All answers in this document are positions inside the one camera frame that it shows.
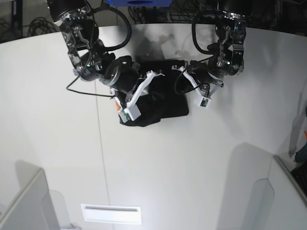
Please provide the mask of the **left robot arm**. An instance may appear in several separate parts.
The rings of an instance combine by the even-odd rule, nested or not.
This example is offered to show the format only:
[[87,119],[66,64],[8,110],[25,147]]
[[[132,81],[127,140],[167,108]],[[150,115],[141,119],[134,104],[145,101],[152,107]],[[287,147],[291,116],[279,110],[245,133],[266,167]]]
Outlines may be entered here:
[[[217,42],[200,47],[197,41],[196,24],[200,19],[214,15]],[[244,41],[247,35],[247,17],[252,15],[250,0],[219,0],[212,10],[202,9],[191,24],[192,41],[207,60],[192,61],[189,72],[199,86],[217,84],[224,76],[234,76],[244,69]]]

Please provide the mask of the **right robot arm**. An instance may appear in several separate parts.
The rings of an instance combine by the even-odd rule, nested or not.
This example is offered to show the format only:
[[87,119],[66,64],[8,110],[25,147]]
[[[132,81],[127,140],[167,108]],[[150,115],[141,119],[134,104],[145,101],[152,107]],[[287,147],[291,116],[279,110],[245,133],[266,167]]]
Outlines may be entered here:
[[[141,80],[138,64],[131,56],[116,57],[114,51],[123,48],[131,39],[132,27],[119,10],[102,2],[92,8],[86,0],[47,1],[51,18],[62,33],[75,75],[84,81],[100,80],[104,85],[122,93],[134,93]],[[95,20],[98,12],[110,11],[119,16],[127,29],[124,41],[115,46],[105,46],[99,38]]]

